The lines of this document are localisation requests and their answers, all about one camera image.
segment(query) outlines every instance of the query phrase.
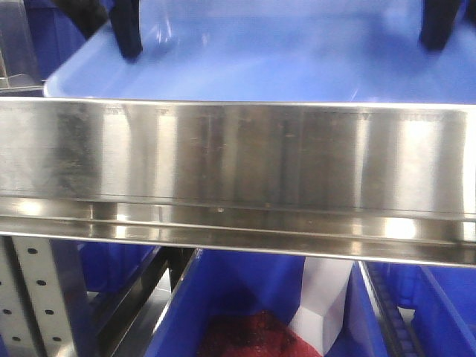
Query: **white object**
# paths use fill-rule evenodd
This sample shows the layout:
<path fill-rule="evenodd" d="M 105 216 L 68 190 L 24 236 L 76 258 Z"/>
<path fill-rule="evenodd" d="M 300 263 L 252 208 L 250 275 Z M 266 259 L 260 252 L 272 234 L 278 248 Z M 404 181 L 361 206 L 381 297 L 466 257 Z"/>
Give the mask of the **white object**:
<path fill-rule="evenodd" d="M 289 327 L 321 355 L 329 352 L 344 319 L 353 261 L 306 258 L 300 306 Z"/>

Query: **metal bar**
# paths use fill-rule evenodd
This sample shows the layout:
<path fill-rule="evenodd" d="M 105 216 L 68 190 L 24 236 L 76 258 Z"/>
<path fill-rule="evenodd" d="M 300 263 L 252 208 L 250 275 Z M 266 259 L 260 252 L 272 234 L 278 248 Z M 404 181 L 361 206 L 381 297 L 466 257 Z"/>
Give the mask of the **metal bar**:
<path fill-rule="evenodd" d="M 170 300 L 170 289 L 169 276 L 164 274 L 116 349 L 114 357 L 144 356 Z"/>
<path fill-rule="evenodd" d="M 10 237 L 0 237 L 0 334 L 12 357 L 44 357 L 45 348 Z"/>
<path fill-rule="evenodd" d="M 48 357 L 98 356 L 75 242 L 13 237 Z"/>
<path fill-rule="evenodd" d="M 474 265 L 474 137 L 475 106 L 0 98 L 0 232 Z"/>
<path fill-rule="evenodd" d="M 167 252 L 159 249 L 157 254 L 149 261 L 147 267 L 140 272 L 134 283 L 128 287 L 125 294 L 120 294 L 119 303 L 112 302 L 116 309 L 107 312 L 106 306 L 111 301 L 105 301 L 104 313 L 107 322 L 98 334 L 100 354 L 110 356 L 118 348 L 124 335 L 129 330 L 132 322 L 149 300 L 150 295 L 164 275 L 167 268 Z"/>
<path fill-rule="evenodd" d="M 423 357 L 416 348 L 380 273 L 363 262 L 359 263 L 359 268 L 390 356 Z"/>

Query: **blue plastic container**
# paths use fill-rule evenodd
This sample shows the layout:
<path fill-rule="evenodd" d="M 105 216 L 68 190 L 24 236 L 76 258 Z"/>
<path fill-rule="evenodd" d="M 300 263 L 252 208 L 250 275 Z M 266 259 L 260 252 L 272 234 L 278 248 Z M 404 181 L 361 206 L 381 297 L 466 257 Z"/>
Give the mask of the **blue plastic container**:
<path fill-rule="evenodd" d="M 154 249 L 150 245 L 78 244 L 86 288 L 90 292 L 117 292 Z"/>
<path fill-rule="evenodd" d="M 110 8 L 113 0 L 103 0 Z M 85 42 L 73 22 L 50 0 L 25 0 L 31 38 L 42 79 L 56 71 Z"/>
<path fill-rule="evenodd" d="M 419 267 L 413 326 L 427 356 L 476 356 L 476 270 Z"/>
<path fill-rule="evenodd" d="M 419 266 L 411 264 L 371 263 L 387 283 L 393 302 L 406 309 L 415 309 L 415 289 L 419 282 Z"/>
<path fill-rule="evenodd" d="M 145 356 L 195 356 L 213 315 L 249 315 L 268 309 L 290 322 L 299 305 L 303 261 L 276 254 L 202 251 L 176 291 Z M 327 355 L 387 357 L 356 267 L 347 291 L 344 328 Z"/>
<path fill-rule="evenodd" d="M 1 339 L 1 335 L 0 335 L 0 357 L 8 357 L 7 350 L 5 349 L 5 345 L 3 344 L 3 340 Z"/>

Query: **stainless steel rail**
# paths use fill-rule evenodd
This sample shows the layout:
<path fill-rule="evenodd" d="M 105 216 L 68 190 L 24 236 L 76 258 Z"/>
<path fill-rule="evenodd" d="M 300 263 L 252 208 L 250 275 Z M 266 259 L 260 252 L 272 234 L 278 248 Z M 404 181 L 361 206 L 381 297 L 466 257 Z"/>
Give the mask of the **stainless steel rail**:
<path fill-rule="evenodd" d="M 0 98 L 0 234 L 476 264 L 476 106 Z"/>

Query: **red object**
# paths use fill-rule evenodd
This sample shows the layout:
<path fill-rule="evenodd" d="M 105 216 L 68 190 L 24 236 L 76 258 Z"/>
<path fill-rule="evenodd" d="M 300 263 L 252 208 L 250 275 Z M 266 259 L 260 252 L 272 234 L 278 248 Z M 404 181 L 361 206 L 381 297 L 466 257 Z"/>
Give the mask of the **red object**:
<path fill-rule="evenodd" d="M 212 318 L 197 357 L 321 357 L 269 311 Z"/>

